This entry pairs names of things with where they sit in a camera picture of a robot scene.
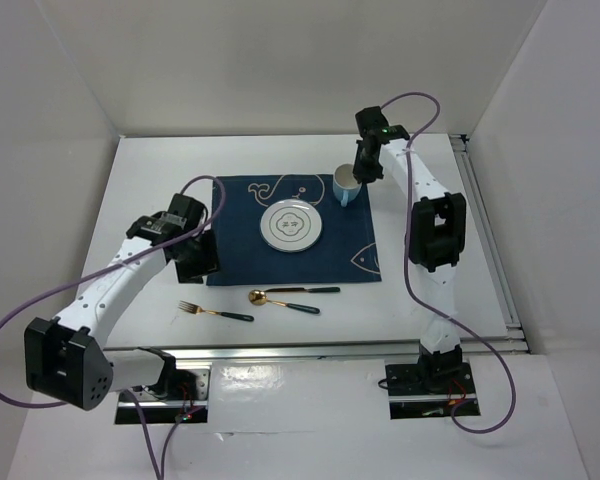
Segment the white and blue mug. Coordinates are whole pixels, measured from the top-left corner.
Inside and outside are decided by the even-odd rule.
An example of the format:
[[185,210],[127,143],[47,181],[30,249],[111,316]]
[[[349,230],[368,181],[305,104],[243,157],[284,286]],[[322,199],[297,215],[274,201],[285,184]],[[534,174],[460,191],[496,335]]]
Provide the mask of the white and blue mug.
[[343,208],[351,204],[361,191],[362,184],[356,180],[353,170],[353,164],[342,164],[333,173],[332,191]]

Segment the gold fork dark handle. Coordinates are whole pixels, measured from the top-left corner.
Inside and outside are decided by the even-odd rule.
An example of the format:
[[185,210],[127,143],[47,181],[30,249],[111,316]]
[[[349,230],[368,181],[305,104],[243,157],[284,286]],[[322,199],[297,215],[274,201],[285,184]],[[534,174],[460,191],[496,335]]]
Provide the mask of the gold fork dark handle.
[[193,304],[193,303],[190,303],[187,301],[179,301],[178,308],[181,311],[188,313],[188,314],[192,314],[192,315],[208,314],[208,315],[220,316],[220,317],[229,318],[232,320],[238,320],[238,321],[249,322],[249,323],[252,323],[255,321],[255,318],[251,315],[205,309],[197,304]]

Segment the blue fabric placemat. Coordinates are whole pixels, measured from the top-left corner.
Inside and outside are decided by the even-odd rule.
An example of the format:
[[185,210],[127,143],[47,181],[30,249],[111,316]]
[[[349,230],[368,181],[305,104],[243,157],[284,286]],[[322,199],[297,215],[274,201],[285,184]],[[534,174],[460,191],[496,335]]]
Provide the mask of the blue fabric placemat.
[[[346,207],[329,174],[222,176],[226,202],[213,222],[220,269],[209,286],[369,283],[382,280],[369,195],[363,188]],[[265,241],[260,220],[276,202],[296,199],[322,220],[317,242],[300,252]]]

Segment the white round plate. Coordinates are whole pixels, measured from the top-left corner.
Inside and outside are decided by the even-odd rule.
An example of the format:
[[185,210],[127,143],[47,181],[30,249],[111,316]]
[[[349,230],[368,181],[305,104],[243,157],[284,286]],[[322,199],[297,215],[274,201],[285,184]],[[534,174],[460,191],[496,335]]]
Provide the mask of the white round plate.
[[266,208],[259,228],[269,247],[284,253],[296,253],[317,243],[323,232],[323,221],[310,203],[286,199]]

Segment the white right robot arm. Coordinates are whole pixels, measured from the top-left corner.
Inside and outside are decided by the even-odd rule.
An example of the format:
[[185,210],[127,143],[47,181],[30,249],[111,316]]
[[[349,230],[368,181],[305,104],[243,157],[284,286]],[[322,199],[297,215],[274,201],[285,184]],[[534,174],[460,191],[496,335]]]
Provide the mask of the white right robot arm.
[[414,148],[404,127],[391,125],[379,106],[355,114],[360,139],[354,178],[363,184],[390,174],[407,198],[404,272],[416,278],[414,301],[430,314],[419,340],[416,372],[389,387],[439,393],[462,368],[463,355],[455,314],[454,278],[465,247],[466,199],[440,183]]

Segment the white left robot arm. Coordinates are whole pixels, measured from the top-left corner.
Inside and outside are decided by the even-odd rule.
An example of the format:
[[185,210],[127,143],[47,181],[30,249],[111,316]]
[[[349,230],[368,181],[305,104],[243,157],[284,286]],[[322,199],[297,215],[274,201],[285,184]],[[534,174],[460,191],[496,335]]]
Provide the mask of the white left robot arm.
[[173,394],[182,379],[174,356],[154,347],[111,356],[103,349],[136,296],[169,263],[194,282],[218,270],[215,236],[203,227],[207,218],[203,203],[174,194],[167,210],[133,222],[108,273],[53,319],[27,326],[27,386],[85,411],[111,391],[143,387],[156,399]]

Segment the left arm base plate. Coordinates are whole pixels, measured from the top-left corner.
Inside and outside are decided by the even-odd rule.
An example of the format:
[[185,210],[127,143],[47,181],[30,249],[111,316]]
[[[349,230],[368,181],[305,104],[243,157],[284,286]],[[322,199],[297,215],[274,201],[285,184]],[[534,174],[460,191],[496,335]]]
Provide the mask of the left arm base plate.
[[133,387],[130,393],[138,401],[148,425],[172,425],[177,420],[185,424],[208,421],[208,397],[211,366],[194,363],[178,369],[177,376],[165,394],[156,396],[148,387]]

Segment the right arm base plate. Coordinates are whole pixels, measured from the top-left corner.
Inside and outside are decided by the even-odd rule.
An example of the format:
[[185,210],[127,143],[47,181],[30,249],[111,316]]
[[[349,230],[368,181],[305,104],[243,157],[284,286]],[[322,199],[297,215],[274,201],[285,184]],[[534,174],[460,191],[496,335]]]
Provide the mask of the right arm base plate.
[[425,381],[416,364],[386,364],[377,382],[388,395],[391,420],[480,416],[480,406],[470,365],[465,362],[452,377]]

